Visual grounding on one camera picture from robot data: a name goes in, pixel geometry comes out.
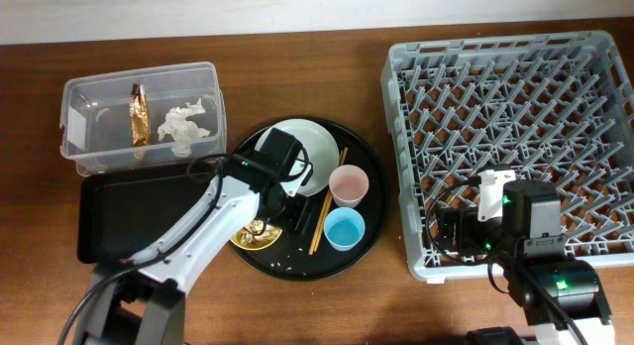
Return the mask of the pale green plate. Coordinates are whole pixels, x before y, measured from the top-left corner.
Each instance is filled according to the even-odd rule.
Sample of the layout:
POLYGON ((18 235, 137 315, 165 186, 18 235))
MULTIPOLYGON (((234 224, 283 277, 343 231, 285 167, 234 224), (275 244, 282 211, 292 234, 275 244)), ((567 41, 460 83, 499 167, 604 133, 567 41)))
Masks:
POLYGON ((302 196, 317 194, 329 184, 331 173, 339 166, 339 148, 334 137, 320 124, 307 119, 287 119, 267 128, 258 139, 258 151, 272 128, 294 136, 306 149, 312 164, 312 176, 302 183, 297 193, 302 196))

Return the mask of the round black tray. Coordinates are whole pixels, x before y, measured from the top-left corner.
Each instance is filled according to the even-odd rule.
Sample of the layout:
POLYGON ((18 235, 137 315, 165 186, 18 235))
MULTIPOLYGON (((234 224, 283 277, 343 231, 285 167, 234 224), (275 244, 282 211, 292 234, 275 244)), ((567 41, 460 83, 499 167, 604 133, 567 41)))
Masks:
POLYGON ((370 144, 354 131, 333 121, 320 118, 311 121, 328 131, 341 151, 348 151, 347 165, 357 166, 368 175, 369 192, 356 207, 364 218, 366 231, 361 241, 348 251, 335 250, 322 237, 317 250, 310 253, 309 247, 327 194, 327 188, 322 187, 312 195, 298 198, 298 210, 290 217, 290 227, 271 245, 256 251, 232 246, 240 258, 258 271, 287 281, 325 279, 353 266, 370 251, 385 229, 390 205, 385 170, 370 144))

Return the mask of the food scraps pile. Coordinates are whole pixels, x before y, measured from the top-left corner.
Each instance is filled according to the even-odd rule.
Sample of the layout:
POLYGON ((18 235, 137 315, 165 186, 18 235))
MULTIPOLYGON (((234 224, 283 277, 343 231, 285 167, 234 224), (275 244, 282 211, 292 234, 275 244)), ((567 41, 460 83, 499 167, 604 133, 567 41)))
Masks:
POLYGON ((280 232, 281 230, 275 226, 254 220, 241 230, 239 240, 243 246, 255 247, 271 242, 280 232))

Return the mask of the black rectangular tray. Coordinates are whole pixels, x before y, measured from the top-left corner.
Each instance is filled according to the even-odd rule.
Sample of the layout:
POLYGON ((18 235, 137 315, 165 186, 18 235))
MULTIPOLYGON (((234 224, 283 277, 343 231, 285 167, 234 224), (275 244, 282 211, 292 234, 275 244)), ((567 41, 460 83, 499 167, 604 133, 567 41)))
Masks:
POLYGON ((203 195, 207 169, 186 164, 95 174, 80 187, 77 259, 114 263, 164 234, 203 195))

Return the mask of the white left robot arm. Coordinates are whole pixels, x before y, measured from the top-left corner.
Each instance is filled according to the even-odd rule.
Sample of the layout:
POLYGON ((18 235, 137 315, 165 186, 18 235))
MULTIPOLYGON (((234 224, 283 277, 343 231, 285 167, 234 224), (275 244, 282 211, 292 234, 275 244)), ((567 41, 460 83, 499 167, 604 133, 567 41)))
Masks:
POLYGON ((60 343, 182 343, 186 298, 202 272, 239 230, 280 217, 312 172, 306 151, 215 160, 205 192, 173 226, 126 263, 94 270, 60 343))

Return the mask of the crumpled white tissue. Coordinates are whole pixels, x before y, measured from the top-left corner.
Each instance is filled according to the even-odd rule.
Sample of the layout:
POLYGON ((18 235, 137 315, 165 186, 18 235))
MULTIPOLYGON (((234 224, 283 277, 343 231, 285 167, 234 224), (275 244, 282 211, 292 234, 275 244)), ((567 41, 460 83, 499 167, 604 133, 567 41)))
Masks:
POLYGON ((188 117, 204 113, 201 98, 195 104, 186 102, 184 108, 172 107, 158 127, 158 139, 162 141, 166 135, 170 135, 175 142, 171 147, 173 154, 178 158, 189 157, 192 153, 190 143, 195 139, 208 137, 211 131, 199 127, 194 121, 188 120, 188 117))

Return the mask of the clear plastic waste bin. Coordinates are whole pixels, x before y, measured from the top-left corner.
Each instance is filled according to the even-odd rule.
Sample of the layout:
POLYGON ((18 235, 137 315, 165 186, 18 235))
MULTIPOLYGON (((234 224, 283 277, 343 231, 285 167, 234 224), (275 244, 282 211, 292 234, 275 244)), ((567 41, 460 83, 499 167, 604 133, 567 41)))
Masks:
POLYGON ((226 116, 215 66, 193 62, 85 76, 64 87, 60 154, 81 175, 224 153, 226 116))

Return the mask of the gold foil wrapper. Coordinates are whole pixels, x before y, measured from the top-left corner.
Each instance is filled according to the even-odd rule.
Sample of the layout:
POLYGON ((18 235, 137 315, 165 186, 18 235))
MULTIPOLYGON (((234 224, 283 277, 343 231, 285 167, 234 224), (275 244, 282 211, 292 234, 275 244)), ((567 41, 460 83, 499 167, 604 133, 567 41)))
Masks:
POLYGON ((150 108, 142 84, 133 85, 129 110, 131 117, 132 146, 147 146, 151 142, 150 108))

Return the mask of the pink plastic cup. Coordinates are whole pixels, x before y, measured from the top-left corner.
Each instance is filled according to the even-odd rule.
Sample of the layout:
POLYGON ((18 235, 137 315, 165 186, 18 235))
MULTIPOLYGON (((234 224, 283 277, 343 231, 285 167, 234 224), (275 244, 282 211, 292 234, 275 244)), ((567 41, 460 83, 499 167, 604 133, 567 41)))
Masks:
POLYGON ((368 193, 370 179, 361 168, 343 165, 331 173, 329 188, 339 207, 355 208, 368 193))

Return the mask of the yellow bowl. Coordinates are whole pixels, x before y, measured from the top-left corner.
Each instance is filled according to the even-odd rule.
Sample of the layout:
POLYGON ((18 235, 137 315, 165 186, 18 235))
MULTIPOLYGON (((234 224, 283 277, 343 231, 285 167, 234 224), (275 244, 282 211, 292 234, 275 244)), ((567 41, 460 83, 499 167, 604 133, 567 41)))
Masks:
POLYGON ((254 220, 235 233, 230 241, 240 249, 259 251, 275 243, 281 234, 281 228, 254 220))

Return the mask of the grey plastic dishwasher rack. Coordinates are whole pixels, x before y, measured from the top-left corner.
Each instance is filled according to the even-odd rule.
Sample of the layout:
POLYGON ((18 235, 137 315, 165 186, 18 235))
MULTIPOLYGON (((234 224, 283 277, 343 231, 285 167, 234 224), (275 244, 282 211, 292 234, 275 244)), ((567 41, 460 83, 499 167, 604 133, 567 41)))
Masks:
POLYGON ((400 43, 380 85, 415 279, 486 275, 428 244, 436 225, 426 210, 476 206, 465 180, 498 164, 555 185, 568 255, 595 268, 632 265, 633 85, 608 33, 400 43))

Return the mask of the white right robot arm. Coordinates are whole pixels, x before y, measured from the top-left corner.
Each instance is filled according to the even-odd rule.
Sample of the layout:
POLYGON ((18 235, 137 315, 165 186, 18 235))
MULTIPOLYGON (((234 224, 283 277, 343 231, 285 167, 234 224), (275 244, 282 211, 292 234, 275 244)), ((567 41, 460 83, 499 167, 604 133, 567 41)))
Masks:
POLYGON ((524 309, 540 344, 613 344, 611 310, 595 269, 568 257, 560 230, 561 201, 553 184, 513 180, 486 184, 473 176, 453 185, 432 201, 462 186, 476 186, 501 210, 481 215, 475 247, 484 258, 475 264, 503 268, 507 294, 524 309))

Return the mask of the blue plastic cup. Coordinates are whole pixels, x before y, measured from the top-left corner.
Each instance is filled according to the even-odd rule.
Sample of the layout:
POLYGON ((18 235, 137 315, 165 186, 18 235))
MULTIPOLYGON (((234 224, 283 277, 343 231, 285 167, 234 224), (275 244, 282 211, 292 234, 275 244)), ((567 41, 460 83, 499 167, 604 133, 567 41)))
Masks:
POLYGON ((352 250, 364 237, 366 223, 354 208, 339 207, 331 211, 324 221, 324 234, 337 251, 352 250))

